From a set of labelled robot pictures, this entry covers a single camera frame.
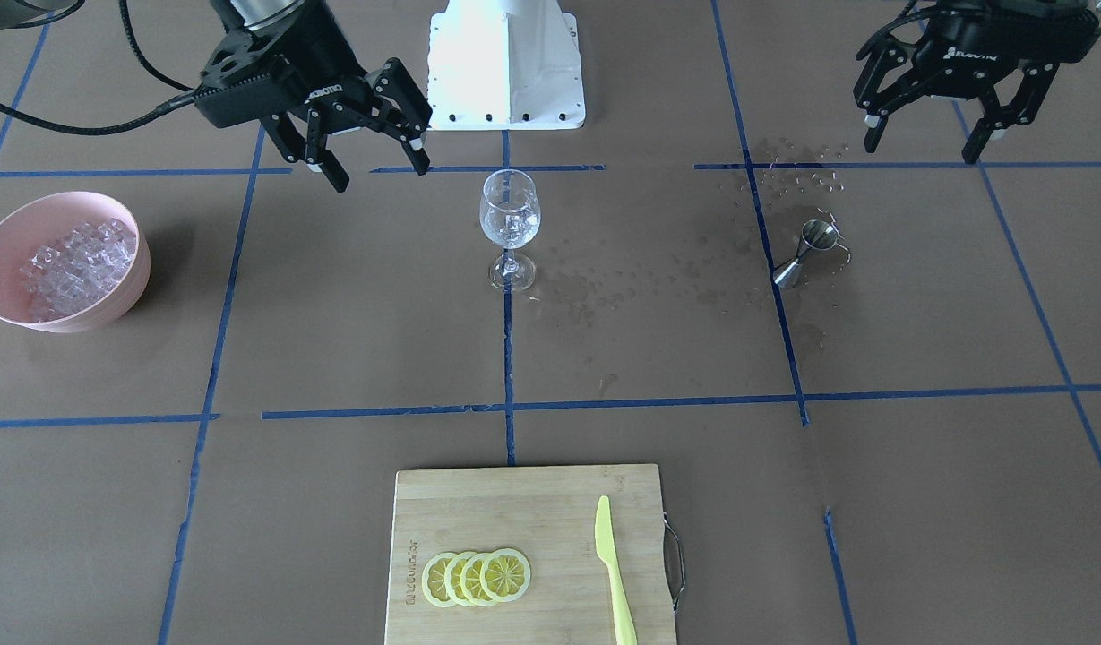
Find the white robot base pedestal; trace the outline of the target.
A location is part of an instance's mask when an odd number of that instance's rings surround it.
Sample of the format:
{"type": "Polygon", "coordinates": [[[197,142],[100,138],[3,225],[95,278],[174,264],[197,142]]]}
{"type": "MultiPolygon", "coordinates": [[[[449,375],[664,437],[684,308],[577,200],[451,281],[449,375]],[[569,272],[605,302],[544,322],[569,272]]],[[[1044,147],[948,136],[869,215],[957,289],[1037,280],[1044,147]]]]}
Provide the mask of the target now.
{"type": "Polygon", "coordinates": [[[451,1],[430,17],[428,37],[430,130],[586,123],[578,22],[557,1],[451,1]]]}

